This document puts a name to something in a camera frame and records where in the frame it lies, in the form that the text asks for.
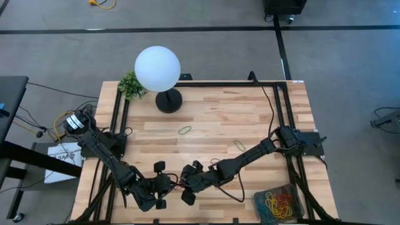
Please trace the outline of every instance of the green artificial plant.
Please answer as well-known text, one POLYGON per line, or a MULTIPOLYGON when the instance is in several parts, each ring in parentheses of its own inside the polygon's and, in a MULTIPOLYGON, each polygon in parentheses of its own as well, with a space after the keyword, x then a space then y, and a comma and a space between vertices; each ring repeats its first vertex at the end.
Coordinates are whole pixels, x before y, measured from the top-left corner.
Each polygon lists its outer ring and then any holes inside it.
POLYGON ((126 73, 119 82, 118 88, 125 94, 127 100, 144 96, 144 87, 139 83, 134 71, 126 73))

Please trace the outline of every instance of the wooden table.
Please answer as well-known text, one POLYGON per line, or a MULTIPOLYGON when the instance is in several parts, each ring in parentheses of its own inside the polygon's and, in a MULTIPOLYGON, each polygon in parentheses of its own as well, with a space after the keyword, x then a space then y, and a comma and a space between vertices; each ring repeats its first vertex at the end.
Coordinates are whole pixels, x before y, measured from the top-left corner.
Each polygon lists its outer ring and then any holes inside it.
MULTIPOLYGON (((109 126, 111 122, 117 85, 116 81, 107 81, 102 85, 96 111, 99 127, 109 126)), ((313 131, 314 119, 304 83, 288 81, 287 87, 296 128, 313 131)), ((260 87, 177 89, 184 102, 182 108, 173 114, 164 114, 157 109, 154 102, 157 93, 154 92, 147 93, 141 100, 132 101, 129 106, 127 127, 133 129, 133 134, 128 137, 126 154, 122 160, 135 165, 146 177, 155 176, 155 162, 165 161, 165 173, 180 175, 182 168, 194 160, 200 161, 207 168, 213 158, 238 156, 242 152, 235 146, 235 140, 241 141, 249 149, 267 136, 272 111, 260 87), (178 131, 185 126, 191 126, 191 131, 179 135, 178 131)), ((265 90, 276 112, 273 89, 265 87, 265 90)), ((283 95, 280 94, 280 97, 284 103, 283 95)), ((123 111, 122 105, 119 120, 123 111)), ((285 107, 282 108, 285 121, 288 121, 285 107)), ((272 128, 278 126, 275 113, 272 128)), ((315 157, 303 158, 310 191, 331 216, 337 217, 325 165, 315 157)), ((88 205, 96 163, 97 159, 84 162, 72 219, 81 215, 88 205)), ((99 185, 101 166, 99 168, 94 193, 99 185)), ((182 191, 173 191, 165 198, 167 209, 155 210, 154 207, 148 212, 142 212, 132 196, 127 197, 127 209, 124 209, 121 194, 117 193, 112 222, 152 223, 153 219, 160 219, 160 223, 231 223, 233 218, 239 218, 241 223, 258 223, 253 207, 253 194, 289 183, 286 160, 281 154, 272 153, 246 166, 241 170, 241 176, 246 193, 244 203, 236 202, 215 187, 210 187, 196 194, 197 199, 193 206, 188 206, 181 200, 182 191)), ((223 188, 241 198, 237 179, 223 188)), ((300 190, 299 195, 304 205, 304 196, 300 190)), ((108 193, 103 201, 100 219, 104 219, 107 199, 108 193)))

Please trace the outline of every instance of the lamp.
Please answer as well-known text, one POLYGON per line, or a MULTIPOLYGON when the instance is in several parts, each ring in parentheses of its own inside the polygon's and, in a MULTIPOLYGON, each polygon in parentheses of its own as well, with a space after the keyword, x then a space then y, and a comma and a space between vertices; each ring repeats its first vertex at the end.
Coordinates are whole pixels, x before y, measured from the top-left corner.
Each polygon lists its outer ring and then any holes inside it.
POLYGON ((156 105, 161 112, 173 113, 182 106, 181 93, 172 88, 181 75, 181 65, 171 50, 162 46, 146 48, 136 58, 135 74, 143 87, 158 92, 156 105))

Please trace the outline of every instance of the white paper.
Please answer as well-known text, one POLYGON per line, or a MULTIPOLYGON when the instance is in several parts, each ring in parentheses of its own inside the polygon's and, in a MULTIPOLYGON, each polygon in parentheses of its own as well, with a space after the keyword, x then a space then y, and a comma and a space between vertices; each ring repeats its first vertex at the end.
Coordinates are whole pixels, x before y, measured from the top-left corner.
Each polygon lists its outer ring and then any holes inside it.
MULTIPOLYGON (((63 143, 62 146, 58 144, 56 147, 49 147, 47 155, 54 157, 56 159, 63 160, 67 163, 75 164, 76 166, 82 167, 81 147, 78 146, 77 142, 63 143)), ((50 184, 75 178, 74 176, 65 175, 59 172, 53 172, 48 169, 46 170, 44 177, 45 177, 44 179, 45 184, 50 184)))

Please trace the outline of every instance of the concrete floor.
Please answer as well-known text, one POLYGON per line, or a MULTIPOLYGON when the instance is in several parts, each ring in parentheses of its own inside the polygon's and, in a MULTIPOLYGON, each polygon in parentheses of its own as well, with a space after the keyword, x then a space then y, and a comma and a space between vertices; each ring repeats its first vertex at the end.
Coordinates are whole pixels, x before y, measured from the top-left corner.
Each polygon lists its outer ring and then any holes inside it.
MULTIPOLYGON (((110 11, 78 0, 11 0, 0 30, 272 26, 263 16, 261 0, 117 0, 110 11)), ((399 1, 309 0, 291 26, 392 24, 400 24, 399 1)), ((340 218, 398 224, 400 191, 394 177, 400 175, 400 140, 371 129, 369 121, 378 107, 400 106, 400 30, 282 35, 292 78, 305 80, 316 126, 328 137, 324 148, 340 218)), ((259 79, 284 79, 274 31, 0 35, 0 76, 25 75, 34 83, 97 96, 103 81, 133 70, 139 52, 152 45, 172 49, 182 73, 194 79, 245 79, 250 70, 259 79)), ((28 86, 21 105, 50 126, 49 118, 86 100, 28 86)), ((7 140, 27 148, 49 141, 16 126, 7 140)), ((7 179, 1 190, 17 183, 7 179)), ((20 211, 27 217, 20 224, 63 222, 77 185, 26 192, 20 211)), ((0 194, 0 224, 12 224, 4 218, 13 194, 0 194)))

